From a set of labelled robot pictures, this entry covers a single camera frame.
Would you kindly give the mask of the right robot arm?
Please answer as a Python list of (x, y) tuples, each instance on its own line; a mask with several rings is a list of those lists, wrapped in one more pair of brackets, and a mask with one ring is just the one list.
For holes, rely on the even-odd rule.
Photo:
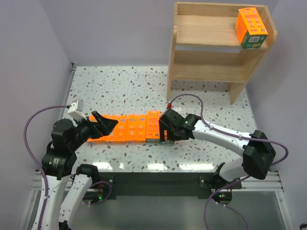
[(183, 117), (173, 109), (167, 109), (161, 114), (159, 132), (161, 142), (198, 139), (238, 154), (238, 159), (221, 163), (212, 178), (206, 180), (216, 189), (245, 176), (264, 180), (276, 155), (265, 134), (259, 130), (250, 134), (214, 127), (198, 115), (188, 114)]

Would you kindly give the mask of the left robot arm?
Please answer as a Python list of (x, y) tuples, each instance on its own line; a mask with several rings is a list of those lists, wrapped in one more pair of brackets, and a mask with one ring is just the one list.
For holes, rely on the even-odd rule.
[(77, 109), (69, 109), (68, 115), (70, 119), (54, 123), (52, 141), (47, 145), (42, 162), (37, 164), (42, 174), (42, 188), (34, 230), (68, 230), (89, 188), (106, 184), (108, 192), (112, 192), (112, 185), (100, 179), (96, 166), (81, 164), (70, 191), (64, 195), (77, 160), (76, 150), (88, 139), (110, 135), (118, 124), (118, 120), (103, 117), (97, 111), (92, 112), (93, 121)]

